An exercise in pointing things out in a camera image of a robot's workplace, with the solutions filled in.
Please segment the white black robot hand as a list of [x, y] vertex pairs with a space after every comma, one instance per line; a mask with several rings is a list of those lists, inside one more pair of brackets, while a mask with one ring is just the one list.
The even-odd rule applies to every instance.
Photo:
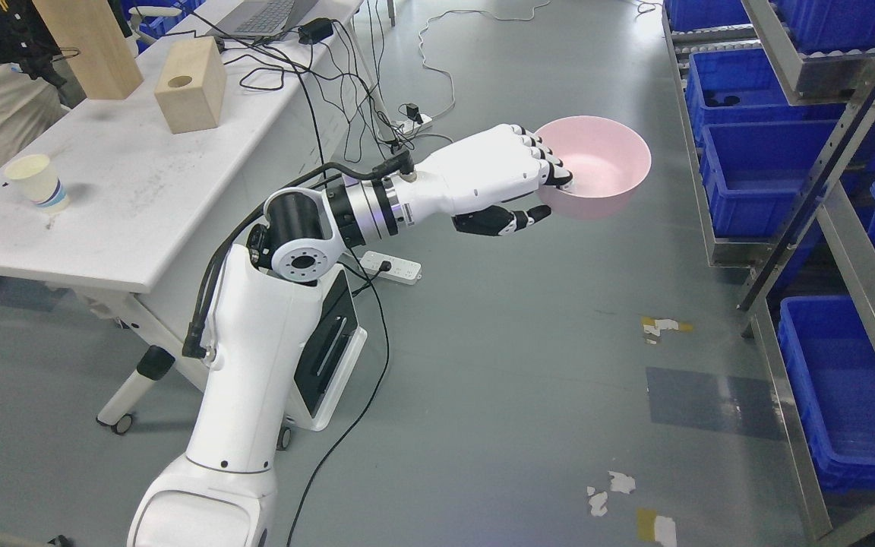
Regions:
[[435, 213], [451, 216], [456, 231], [505, 236], [542, 222], [551, 209], [502, 207], [542, 186], [565, 188], [573, 174], [541, 136], [500, 124], [449, 144], [417, 163], [415, 179], [393, 183], [407, 225]]

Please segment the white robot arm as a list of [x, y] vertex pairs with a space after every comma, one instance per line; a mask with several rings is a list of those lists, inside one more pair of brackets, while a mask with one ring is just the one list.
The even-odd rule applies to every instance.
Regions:
[[351, 302], [338, 259], [368, 223], [396, 232], [403, 151], [366, 173], [327, 163], [261, 202], [206, 267], [182, 353], [208, 377], [185, 452], [145, 492], [129, 546], [264, 546], [275, 520], [274, 460], [295, 375], [322, 324], [326, 357], [360, 353], [365, 332], [333, 314]]

